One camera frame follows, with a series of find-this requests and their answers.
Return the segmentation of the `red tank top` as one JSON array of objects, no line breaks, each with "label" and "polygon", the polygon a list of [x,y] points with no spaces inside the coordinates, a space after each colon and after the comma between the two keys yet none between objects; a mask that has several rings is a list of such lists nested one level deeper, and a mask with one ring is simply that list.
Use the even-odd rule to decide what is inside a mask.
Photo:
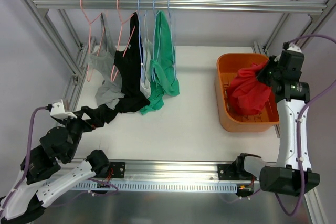
[{"label": "red tank top", "polygon": [[271,87],[257,80],[257,73],[266,65],[251,64],[241,68],[226,89],[229,105],[240,115],[257,115],[265,107],[271,94]]}]

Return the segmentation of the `green tank top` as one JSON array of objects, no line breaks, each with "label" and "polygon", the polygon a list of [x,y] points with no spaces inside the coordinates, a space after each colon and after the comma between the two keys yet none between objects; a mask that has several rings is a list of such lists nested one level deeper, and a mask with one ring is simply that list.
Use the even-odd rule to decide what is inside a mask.
[{"label": "green tank top", "polygon": [[[163,11],[159,11],[159,53],[156,66],[156,81],[151,77],[151,95],[148,98],[150,104],[140,109],[140,113],[145,115],[152,111],[159,110],[163,105],[163,96],[169,95],[175,97],[180,94],[180,84],[174,78],[173,56],[171,46],[170,24]],[[153,57],[150,61],[150,70],[152,72]]]}]

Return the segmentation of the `light blue hanger with green top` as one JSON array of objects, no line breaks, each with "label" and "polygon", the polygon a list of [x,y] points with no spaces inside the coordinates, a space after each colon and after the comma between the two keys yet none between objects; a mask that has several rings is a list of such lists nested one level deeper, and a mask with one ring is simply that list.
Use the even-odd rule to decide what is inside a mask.
[{"label": "light blue hanger with green top", "polygon": [[152,80],[153,82],[156,81],[156,66],[158,60],[158,53],[159,53],[159,39],[158,39],[158,32],[159,32],[159,11],[156,9],[156,0],[153,0],[153,14],[154,14],[154,32],[153,32],[153,67],[152,67]]}]

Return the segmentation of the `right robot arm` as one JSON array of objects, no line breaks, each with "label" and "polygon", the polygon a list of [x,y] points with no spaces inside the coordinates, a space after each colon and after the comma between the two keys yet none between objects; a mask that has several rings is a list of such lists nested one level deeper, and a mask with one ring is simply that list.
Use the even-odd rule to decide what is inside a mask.
[{"label": "right robot arm", "polygon": [[271,87],[280,122],[279,153],[276,164],[261,157],[241,154],[235,176],[247,180],[254,176],[263,191],[298,197],[317,187],[320,175],[312,172],[307,145],[307,112],[310,88],[300,81],[304,54],[300,48],[284,49],[280,56],[269,57],[258,72],[257,80]]}]

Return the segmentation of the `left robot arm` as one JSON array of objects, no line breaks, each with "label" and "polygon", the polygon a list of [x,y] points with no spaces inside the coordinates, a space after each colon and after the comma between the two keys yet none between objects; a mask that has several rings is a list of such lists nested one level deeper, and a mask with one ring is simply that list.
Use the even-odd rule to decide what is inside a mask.
[{"label": "left robot arm", "polygon": [[60,164],[72,161],[83,133],[110,123],[117,113],[106,105],[96,109],[83,106],[71,112],[62,100],[45,108],[60,125],[48,130],[35,148],[31,146],[32,134],[28,134],[19,175],[10,192],[1,198],[1,223],[30,223],[77,183],[108,174],[108,158],[102,150],[94,150],[72,171],[46,184],[60,171]]}]

